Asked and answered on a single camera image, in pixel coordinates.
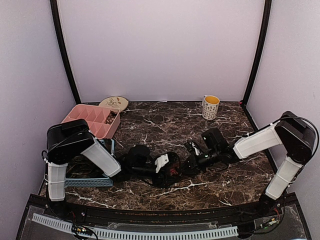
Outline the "brown red patterned tie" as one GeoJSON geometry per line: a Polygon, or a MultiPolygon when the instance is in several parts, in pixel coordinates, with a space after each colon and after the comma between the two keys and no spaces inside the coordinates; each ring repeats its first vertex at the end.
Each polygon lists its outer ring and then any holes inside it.
{"type": "Polygon", "coordinates": [[[177,153],[169,151],[165,153],[168,162],[160,169],[163,177],[163,185],[168,187],[182,180],[181,159],[177,153]]]}

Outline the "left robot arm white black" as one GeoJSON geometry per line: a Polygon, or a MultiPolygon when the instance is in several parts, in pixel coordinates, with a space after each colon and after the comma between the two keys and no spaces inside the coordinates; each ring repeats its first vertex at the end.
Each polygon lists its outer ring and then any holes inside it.
{"type": "Polygon", "coordinates": [[[67,168],[74,158],[84,157],[99,168],[104,175],[102,186],[109,182],[126,182],[140,179],[156,188],[167,188],[179,177],[180,160],[174,152],[166,152],[152,158],[146,145],[138,144],[128,153],[116,157],[93,134],[84,119],[60,123],[47,131],[47,149],[42,152],[46,162],[47,194],[52,201],[51,210],[60,218],[67,218],[71,213],[70,206],[65,203],[65,187],[97,186],[88,179],[66,179],[67,168]]]}

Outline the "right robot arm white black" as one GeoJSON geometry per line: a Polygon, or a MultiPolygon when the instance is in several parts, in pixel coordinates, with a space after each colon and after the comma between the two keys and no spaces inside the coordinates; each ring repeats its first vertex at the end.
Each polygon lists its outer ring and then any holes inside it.
{"type": "Polygon", "coordinates": [[[185,175],[197,175],[216,163],[237,163],[260,152],[282,151],[283,160],[274,161],[277,171],[262,194],[265,198],[255,205],[255,213],[260,217],[274,210],[274,201],[295,182],[320,145],[320,133],[315,124],[291,111],[232,142],[228,142],[218,128],[208,129],[201,137],[206,151],[195,142],[185,144],[190,153],[181,167],[185,175]]]}

